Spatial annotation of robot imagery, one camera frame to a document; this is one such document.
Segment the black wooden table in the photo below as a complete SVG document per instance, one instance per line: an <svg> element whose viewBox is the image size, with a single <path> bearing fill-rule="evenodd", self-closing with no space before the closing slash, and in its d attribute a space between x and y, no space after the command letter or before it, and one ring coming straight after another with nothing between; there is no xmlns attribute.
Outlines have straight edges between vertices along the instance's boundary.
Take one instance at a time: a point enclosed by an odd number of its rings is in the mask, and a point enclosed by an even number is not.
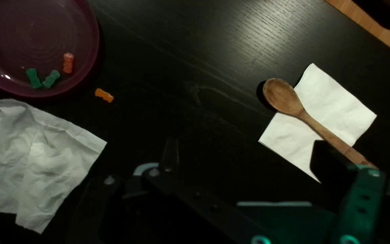
<svg viewBox="0 0 390 244"><path fill-rule="evenodd" d="M108 142L88 178L127 178L178 136L182 177L229 203L334 206L319 183L258 142L275 114L258 99L259 84L294 85L312 62L377 114L355 148L390 176L390 48L324 0L89 2L102 49L88 80L53 99L14 97ZM114 102L94 97L96 88ZM43 235L63 235L84 185Z"/></svg>

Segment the wooden spoon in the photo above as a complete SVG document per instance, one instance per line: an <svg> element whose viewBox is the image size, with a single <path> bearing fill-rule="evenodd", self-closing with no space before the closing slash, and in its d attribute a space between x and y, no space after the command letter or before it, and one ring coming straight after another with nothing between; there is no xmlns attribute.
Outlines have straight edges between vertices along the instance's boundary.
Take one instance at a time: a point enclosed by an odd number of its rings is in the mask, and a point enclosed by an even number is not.
<svg viewBox="0 0 390 244"><path fill-rule="evenodd" d="M277 78L267 80L263 86L263 94L270 105L282 113L305 122L325 141L329 142L330 145L340 151L340 153L346 156L354 164L366 165L378 169L362 156L362 154L347 145L347 143L311 117L303 107L302 102L300 102L294 89L284 80Z"/></svg>

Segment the white paper napkin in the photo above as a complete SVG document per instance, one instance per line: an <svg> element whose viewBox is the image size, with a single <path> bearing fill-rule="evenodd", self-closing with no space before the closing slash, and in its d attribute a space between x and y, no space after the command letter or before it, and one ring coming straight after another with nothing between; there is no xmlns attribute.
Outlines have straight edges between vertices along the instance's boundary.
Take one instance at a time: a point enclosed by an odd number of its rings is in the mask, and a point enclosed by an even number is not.
<svg viewBox="0 0 390 244"><path fill-rule="evenodd" d="M0 100L0 212L42 233L106 142L13 99Z"/></svg>
<svg viewBox="0 0 390 244"><path fill-rule="evenodd" d="M294 88L308 114L352 146L376 115L328 74L311 64ZM259 142L317 180L309 168L315 140L322 140L308 125L275 114Z"/></svg>

